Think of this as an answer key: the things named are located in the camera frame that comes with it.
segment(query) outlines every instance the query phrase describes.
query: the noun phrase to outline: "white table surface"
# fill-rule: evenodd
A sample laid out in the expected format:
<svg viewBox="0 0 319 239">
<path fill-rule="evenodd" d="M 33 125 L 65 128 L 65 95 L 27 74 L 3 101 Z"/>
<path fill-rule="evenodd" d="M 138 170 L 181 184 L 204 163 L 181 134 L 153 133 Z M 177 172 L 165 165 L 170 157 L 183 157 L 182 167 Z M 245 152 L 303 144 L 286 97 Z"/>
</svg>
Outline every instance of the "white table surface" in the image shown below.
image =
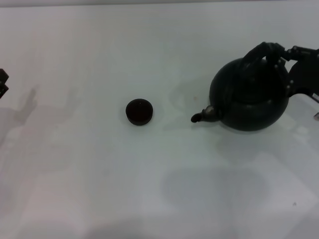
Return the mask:
<svg viewBox="0 0 319 239">
<path fill-rule="evenodd" d="M 268 129 L 192 124 L 262 41 L 319 47 L 319 3 L 0 9 L 1 239 L 313 239 L 319 106 Z M 152 121 L 131 125 L 145 98 Z"/>
</svg>

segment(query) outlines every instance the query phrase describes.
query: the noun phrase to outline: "kettle handle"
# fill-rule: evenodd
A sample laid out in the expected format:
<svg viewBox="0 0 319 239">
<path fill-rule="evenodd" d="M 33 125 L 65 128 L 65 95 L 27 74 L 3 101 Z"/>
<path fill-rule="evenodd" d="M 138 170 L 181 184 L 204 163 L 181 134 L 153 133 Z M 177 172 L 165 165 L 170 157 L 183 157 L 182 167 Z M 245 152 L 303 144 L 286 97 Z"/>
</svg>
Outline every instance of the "kettle handle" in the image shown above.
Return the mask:
<svg viewBox="0 0 319 239">
<path fill-rule="evenodd" d="M 242 58 L 238 76 L 247 78 L 253 75 L 255 67 L 263 57 L 266 57 L 268 64 L 277 71 L 287 97 L 305 94 L 319 103 L 319 49 L 294 46 L 286 51 L 278 43 L 263 42 Z M 288 72 L 285 63 L 290 60 L 297 63 Z"/>
</svg>

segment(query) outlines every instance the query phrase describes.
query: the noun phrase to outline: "small black disc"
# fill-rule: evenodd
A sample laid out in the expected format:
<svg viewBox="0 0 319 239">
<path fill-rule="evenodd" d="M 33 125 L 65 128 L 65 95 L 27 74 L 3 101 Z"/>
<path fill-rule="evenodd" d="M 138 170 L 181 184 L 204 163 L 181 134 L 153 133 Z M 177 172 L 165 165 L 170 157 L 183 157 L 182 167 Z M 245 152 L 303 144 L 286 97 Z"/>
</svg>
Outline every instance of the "small black disc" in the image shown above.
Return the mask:
<svg viewBox="0 0 319 239">
<path fill-rule="evenodd" d="M 145 125 L 152 119 L 153 107 L 147 100 L 135 99 L 125 109 L 126 116 L 134 125 Z"/>
</svg>

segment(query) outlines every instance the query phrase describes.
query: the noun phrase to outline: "black kettle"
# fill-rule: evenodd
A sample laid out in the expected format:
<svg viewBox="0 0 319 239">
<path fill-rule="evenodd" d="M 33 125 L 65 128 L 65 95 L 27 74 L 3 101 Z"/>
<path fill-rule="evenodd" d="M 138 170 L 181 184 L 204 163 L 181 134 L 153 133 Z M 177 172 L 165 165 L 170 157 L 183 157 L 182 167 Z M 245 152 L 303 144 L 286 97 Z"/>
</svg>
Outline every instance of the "black kettle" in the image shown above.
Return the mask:
<svg viewBox="0 0 319 239">
<path fill-rule="evenodd" d="M 287 72 L 289 60 L 297 63 Z M 289 97 L 299 93 L 319 103 L 319 50 L 294 46 L 286 51 L 277 43 L 263 42 L 219 70 L 210 86 L 210 105 L 191 121 L 260 130 L 276 122 Z"/>
</svg>

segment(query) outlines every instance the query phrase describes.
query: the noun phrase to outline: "black round object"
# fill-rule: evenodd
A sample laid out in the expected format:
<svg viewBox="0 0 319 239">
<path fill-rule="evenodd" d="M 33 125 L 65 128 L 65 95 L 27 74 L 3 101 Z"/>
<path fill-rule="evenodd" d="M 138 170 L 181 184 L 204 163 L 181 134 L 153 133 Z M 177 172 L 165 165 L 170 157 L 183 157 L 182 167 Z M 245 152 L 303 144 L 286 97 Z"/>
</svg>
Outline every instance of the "black round object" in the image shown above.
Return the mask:
<svg viewBox="0 0 319 239">
<path fill-rule="evenodd" d="M 141 126 L 152 119 L 153 107 L 147 100 L 135 99 L 128 103 L 125 112 L 132 124 Z"/>
<path fill-rule="evenodd" d="M 284 113 L 289 98 L 274 68 L 262 60 L 256 74 L 247 79 L 235 76 L 241 59 L 225 65 L 212 81 L 209 99 L 225 125 L 254 131 L 273 124 Z"/>
</svg>

